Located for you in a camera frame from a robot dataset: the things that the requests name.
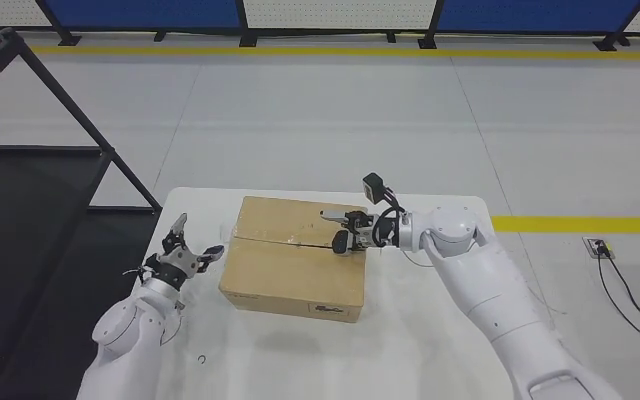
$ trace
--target yellow stripe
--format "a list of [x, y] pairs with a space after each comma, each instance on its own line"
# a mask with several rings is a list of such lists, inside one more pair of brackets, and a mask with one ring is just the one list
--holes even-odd
[[491, 217], [497, 232], [640, 233], [640, 217]]
[[39, 54], [82, 54], [117, 56], [360, 56], [360, 57], [480, 57], [557, 60], [640, 61], [640, 52], [525, 51], [525, 50], [420, 50], [391, 48], [328, 47], [102, 47], [32, 46]]

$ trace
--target blue panel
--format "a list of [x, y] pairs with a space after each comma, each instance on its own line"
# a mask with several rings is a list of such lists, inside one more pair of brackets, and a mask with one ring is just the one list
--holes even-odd
[[438, 29], [615, 31], [638, 0], [445, 0]]
[[234, 0], [48, 0], [63, 26], [237, 28]]

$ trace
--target box flap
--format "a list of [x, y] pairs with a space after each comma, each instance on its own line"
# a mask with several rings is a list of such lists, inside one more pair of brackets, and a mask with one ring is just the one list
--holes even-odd
[[322, 210], [367, 212], [358, 206], [247, 196], [242, 202], [234, 237], [330, 248], [333, 237], [342, 228], [335, 222], [323, 220]]

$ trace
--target floor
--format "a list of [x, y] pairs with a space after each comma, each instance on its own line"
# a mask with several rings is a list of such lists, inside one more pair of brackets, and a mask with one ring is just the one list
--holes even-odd
[[[89, 36], [81, 43], [136, 46], [140, 40]], [[228, 42], [173, 40], [168, 45]], [[323, 38], [317, 45], [347, 46], [340, 40]], [[54, 43], [40, 37], [31, 42]], [[592, 47], [569, 40], [495, 43], [456, 39], [444, 46]], [[640, 41], [634, 45], [637, 51]], [[375, 170], [396, 192], [475, 195], [493, 215], [640, 214], [638, 62], [117, 55], [42, 60], [160, 203], [178, 186], [358, 192], [361, 178]], [[0, 93], [0, 144], [92, 144], [22, 62], [0, 74]], [[93, 202], [145, 204], [117, 170], [109, 171]], [[547, 304], [548, 322], [563, 344], [625, 398], [637, 397], [640, 335], [609, 303], [583, 235], [499, 236]], [[640, 294], [640, 261], [633, 255], [639, 238], [606, 238]], [[608, 265], [604, 269], [612, 294], [640, 324], [624, 288]]]

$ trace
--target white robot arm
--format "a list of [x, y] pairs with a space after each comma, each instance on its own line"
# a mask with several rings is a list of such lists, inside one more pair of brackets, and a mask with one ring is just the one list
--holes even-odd
[[[391, 207], [380, 216], [324, 212], [324, 219], [346, 228], [334, 238], [336, 254], [387, 244], [425, 250], [456, 305], [495, 349], [517, 400], [621, 399], [541, 321], [522, 274], [473, 212], [444, 204], [426, 215], [406, 212], [380, 177], [370, 174], [364, 183], [369, 200]], [[387, 216], [392, 211], [396, 217]]]
[[141, 286], [96, 324], [92, 338], [98, 354], [84, 374], [78, 400], [155, 399], [160, 346], [175, 334], [167, 332], [167, 321], [179, 318], [183, 307], [180, 288], [224, 252], [223, 246], [214, 246], [193, 254], [184, 241], [186, 222], [187, 214], [182, 214], [162, 241], [164, 253], [149, 257], [138, 271]]

